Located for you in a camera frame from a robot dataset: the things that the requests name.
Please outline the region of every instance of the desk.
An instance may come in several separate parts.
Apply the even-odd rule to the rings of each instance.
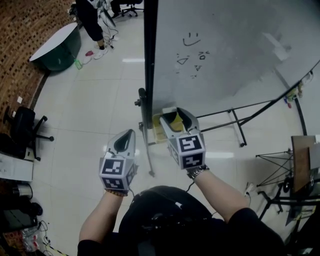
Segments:
[[[59,29],[30,58],[30,62],[50,71],[63,71],[70,67],[81,47],[77,23]]]
[[[315,144],[315,136],[291,136],[293,148],[293,193],[310,182],[309,147]]]

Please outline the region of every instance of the forearm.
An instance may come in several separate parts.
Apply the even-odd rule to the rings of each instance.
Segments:
[[[238,210],[248,207],[246,198],[238,190],[213,175],[211,171],[201,172],[194,182],[227,223]]]
[[[101,201],[82,225],[79,241],[92,240],[102,243],[112,232],[123,197],[105,192]]]

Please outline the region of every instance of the sleeve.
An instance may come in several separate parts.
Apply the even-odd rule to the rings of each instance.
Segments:
[[[82,240],[78,244],[77,256],[102,255],[103,245],[92,240]]]
[[[248,248],[254,245],[260,251],[259,255],[286,255],[281,237],[259,220],[250,208],[237,211],[227,225],[237,249],[243,248],[248,253]],[[257,255],[254,248],[251,253]]]

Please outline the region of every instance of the white tabletop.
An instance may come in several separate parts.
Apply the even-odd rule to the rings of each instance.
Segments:
[[[32,57],[30,58],[30,61],[34,61],[41,56],[45,55],[46,53],[50,52],[52,49],[56,48],[58,45],[60,45],[66,38],[71,34],[71,32],[77,27],[77,23],[71,23],[63,28],[59,29],[57,32],[54,33],[53,36],[49,38],[48,41],[44,43]]]

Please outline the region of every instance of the office chair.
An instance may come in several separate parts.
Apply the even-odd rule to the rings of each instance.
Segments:
[[[5,110],[3,123],[5,124],[6,121],[8,121],[11,124],[10,136],[12,140],[20,146],[31,147],[33,150],[34,158],[40,161],[41,158],[37,157],[36,152],[36,138],[49,140],[51,142],[55,140],[55,138],[52,136],[45,137],[37,134],[42,122],[46,122],[48,118],[46,116],[43,116],[33,128],[36,113],[31,109],[20,106],[16,111],[14,118],[11,118],[8,115],[8,112],[9,106]]]
[[[131,5],[131,7],[130,7],[130,8],[128,8],[128,9],[123,9],[123,10],[121,11],[121,15],[122,15],[122,17],[124,17],[124,16],[125,16],[125,14],[126,14],[126,13],[128,13],[128,12],[133,12],[133,13],[135,13],[135,16],[136,16],[136,17],[138,17],[138,13],[136,12],[136,10],[142,10],[142,11],[145,11],[145,9],[136,8],[136,7],[135,7],[135,5],[141,4],[141,3],[142,3],[142,1],[143,1],[143,0],[136,0],[136,2],[135,2],[135,3],[131,3],[131,4],[130,4],[130,5]]]

